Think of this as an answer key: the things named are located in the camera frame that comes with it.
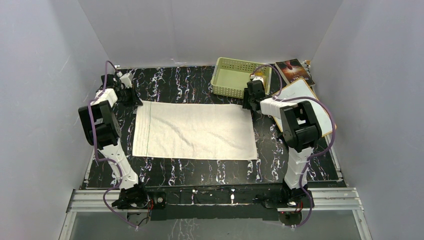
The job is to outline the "light green plastic basket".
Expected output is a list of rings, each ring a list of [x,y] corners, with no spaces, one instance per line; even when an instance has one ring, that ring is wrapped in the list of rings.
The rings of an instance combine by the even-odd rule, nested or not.
[[[242,99],[254,70],[262,63],[219,57],[210,80],[215,95]]]

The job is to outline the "cream white towel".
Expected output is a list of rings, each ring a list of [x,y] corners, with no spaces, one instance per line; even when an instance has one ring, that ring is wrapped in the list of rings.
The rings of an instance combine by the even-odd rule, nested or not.
[[[258,156],[251,112],[237,104],[144,101],[136,111],[132,155],[250,161]]]

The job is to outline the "brown and yellow towel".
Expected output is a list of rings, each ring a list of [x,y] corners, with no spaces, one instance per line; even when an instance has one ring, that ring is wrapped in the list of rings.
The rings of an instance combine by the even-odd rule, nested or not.
[[[260,81],[262,83],[262,85],[265,86],[267,78],[262,73],[257,73],[257,74],[254,75],[252,80],[253,81]]]

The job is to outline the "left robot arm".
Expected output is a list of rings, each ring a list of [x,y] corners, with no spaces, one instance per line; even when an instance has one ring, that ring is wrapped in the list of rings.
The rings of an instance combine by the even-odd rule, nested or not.
[[[116,103],[142,106],[134,89],[133,77],[132,73],[121,72],[103,75],[103,86],[94,99],[78,109],[87,142],[94,146],[96,154],[104,156],[116,177],[120,194],[112,206],[117,209],[145,208],[150,200],[124,153],[121,127],[113,112]]]

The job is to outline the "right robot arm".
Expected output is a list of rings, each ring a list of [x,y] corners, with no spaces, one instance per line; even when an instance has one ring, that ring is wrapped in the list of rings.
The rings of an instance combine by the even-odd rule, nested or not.
[[[295,207],[305,197],[309,200],[309,206],[314,206],[307,190],[305,174],[313,150],[322,137],[322,129],[312,105],[316,102],[316,99],[308,96],[285,100],[267,97],[260,80],[249,81],[243,92],[244,109],[279,117],[281,121],[280,137],[288,146],[289,154],[281,200],[288,207]]]

